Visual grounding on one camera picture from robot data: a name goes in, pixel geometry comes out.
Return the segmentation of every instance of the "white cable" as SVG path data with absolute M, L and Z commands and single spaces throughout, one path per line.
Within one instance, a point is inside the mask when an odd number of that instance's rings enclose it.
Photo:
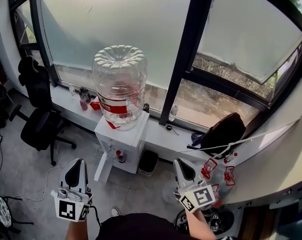
M 98 156 L 98 150 L 99 150 L 99 148 L 101 148 L 102 146 L 101 145 L 98 145 L 97 146 L 97 148 L 96 148 L 96 152 L 95 152 L 95 155 L 97 156 L 97 158 L 98 159 L 101 159 L 102 157 L 103 157 L 103 154 L 102 154 L 102 156 L 100 157 L 100 156 Z
M 53 167 L 53 168 L 50 168 L 48 171 L 47 171 L 47 174 L 46 174 L 46 178 L 45 178 L 45 188 L 44 188 L 44 194 L 43 194 L 43 197 L 41 199 L 32 199 L 24 194 L 22 195 L 18 195 L 16 196 L 16 198 L 19 198 L 19 197 L 25 197 L 26 199 L 29 199 L 31 201 L 34 201 L 34 202 L 40 202 L 42 201 L 43 199 L 45 199 L 46 197 L 46 192 L 47 192 L 47 187 L 48 187 L 48 176 L 49 176 L 49 172 L 53 169 L 57 169 L 57 168 L 64 168 L 64 166 L 61 165 L 60 163 L 60 158 L 59 158 L 59 146 L 60 146 L 60 141 L 59 143 L 57 144 L 57 148 L 56 148 L 56 155 L 57 155 L 57 160 L 59 162 L 59 166 L 58 167 Z
M 252 141 L 252 140 L 254 140 L 254 139 L 256 139 L 256 138 L 259 138 L 259 137 L 262 137 L 262 136 L 264 136 L 264 135 L 267 135 L 267 134 L 271 134 L 271 133 L 277 132 L 277 131 L 283 129 L 284 127 L 287 127 L 287 126 L 289 126 L 289 125 L 292 125 L 292 124 L 296 123 L 296 122 L 299 121 L 300 119 L 301 119 L 301 117 L 298 118 L 298 119 L 295 120 L 295 121 L 292 121 L 292 122 L 286 124 L 285 126 L 282 126 L 281 128 L 276 129 L 276 130 L 272 130 L 272 131 L 267 131 L 267 132 L 264 132 L 264 133 L 260 133 L 260 134 L 258 134 L 258 135 L 255 135 L 255 136 L 252 136 L 252 137 L 249 137 L 249 138 L 241 139 L 241 140 L 238 140 L 238 141 L 236 141 L 236 142 L 231 142 L 231 143 L 229 143 L 229 144 L 227 144 L 227 145 L 213 146 L 213 147 L 206 147 L 206 148 L 199 148 L 199 149 L 189 149 L 189 150 L 184 150 L 184 151 L 176 151 L 175 153 L 192 152 L 192 151 L 201 151 L 201 150 L 212 150 L 212 149 L 216 149 L 216 148 L 227 147 L 227 148 L 226 148 L 225 150 L 223 150 L 221 153 L 216 154 L 216 155 L 213 157 L 213 158 L 216 158 L 217 156 L 220 156 L 220 155 L 224 154 L 226 151 L 228 151 L 228 150 L 231 148 L 231 146 L 233 146 L 233 145 L 240 144 L 240 143 L 243 143 L 243 142 Z
M 63 168 L 64 168 L 64 166 L 62 166 L 62 164 L 60 163 L 59 146 L 60 146 L 60 141 L 59 141 L 59 143 L 57 144 L 57 148 L 56 148 L 56 156 L 57 156 L 57 160 L 58 160 L 58 162 L 59 162 L 60 167 L 63 167 Z
M 34 201 L 34 202 L 40 202 L 42 201 L 43 199 L 45 199 L 46 197 L 46 192 L 47 192 L 47 187 L 48 187 L 48 176 L 49 176 L 49 172 L 53 169 L 57 169 L 57 168 L 63 168 L 62 166 L 58 166 L 58 167 L 53 167 L 53 168 L 50 168 L 48 171 L 47 171 L 47 174 L 46 174 L 46 178 L 45 178 L 45 189 L 44 189 L 44 194 L 43 194 L 43 197 L 41 199 L 32 199 L 30 197 L 27 197 L 26 195 L 22 194 L 22 195 L 18 195 L 16 196 L 16 198 L 19 198 L 19 197 L 25 197 L 26 199 L 29 199 L 31 201 Z
M 13 100 L 10 98 L 10 96 L 8 94 L 6 94 L 6 96 L 9 98 L 9 100 L 12 102 L 12 104 L 14 104 Z

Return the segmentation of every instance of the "black office chair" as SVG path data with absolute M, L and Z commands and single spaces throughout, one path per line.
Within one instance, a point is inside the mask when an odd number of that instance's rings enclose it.
M 55 140 L 69 143 L 73 149 L 77 147 L 74 142 L 57 136 L 58 133 L 63 133 L 62 128 L 70 125 L 70 122 L 62 122 L 61 111 L 52 103 L 49 73 L 44 66 L 40 66 L 32 56 L 27 56 L 20 61 L 18 71 L 19 81 L 26 87 L 30 102 L 36 109 L 27 117 L 20 112 L 19 104 L 12 111 L 9 120 L 12 122 L 15 116 L 25 120 L 21 139 L 38 151 L 46 150 L 50 145 L 51 164 L 55 166 Z

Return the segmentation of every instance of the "chair armrest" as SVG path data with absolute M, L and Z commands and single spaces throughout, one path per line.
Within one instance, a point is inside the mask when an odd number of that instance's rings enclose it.
M 20 112 L 21 107 L 22 107 L 22 105 L 19 104 L 19 105 L 16 105 L 16 107 L 13 109 L 13 111 L 11 112 L 11 114 L 9 116 L 10 122 L 12 122 L 12 120 L 15 118 L 15 116 L 18 116 L 25 121 L 27 121 L 29 119 L 29 117 L 27 117 L 25 114 Z

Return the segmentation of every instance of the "red label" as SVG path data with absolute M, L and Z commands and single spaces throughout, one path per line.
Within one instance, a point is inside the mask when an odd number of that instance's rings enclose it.
M 127 102 L 125 99 L 122 100 L 114 100 L 114 99 L 108 99 L 103 96 L 101 96 L 99 93 L 97 94 L 100 106 L 114 114 L 126 114 L 127 113 Z
M 109 126 L 111 126 L 111 128 L 112 128 L 113 130 L 114 130 L 114 129 L 120 128 L 120 126 L 115 127 L 113 123 L 111 123 L 111 122 L 109 122 L 109 121 L 107 121 L 107 120 L 105 120 L 105 121 L 109 124 Z

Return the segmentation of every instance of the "frosted glass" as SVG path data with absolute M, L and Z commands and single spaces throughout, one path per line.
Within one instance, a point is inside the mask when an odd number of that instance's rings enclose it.
M 215 0 L 198 52 L 263 83 L 301 41 L 302 32 L 266 0 Z
M 16 9 L 17 14 L 22 18 L 24 23 L 31 29 L 33 32 L 33 25 L 32 25 L 32 18 L 31 18 L 31 11 L 30 11 L 30 1 L 27 0 L 23 4 L 21 4 Z
M 147 83 L 167 89 L 190 0 L 41 0 L 57 65 L 91 70 L 105 47 L 130 45 L 147 58 Z

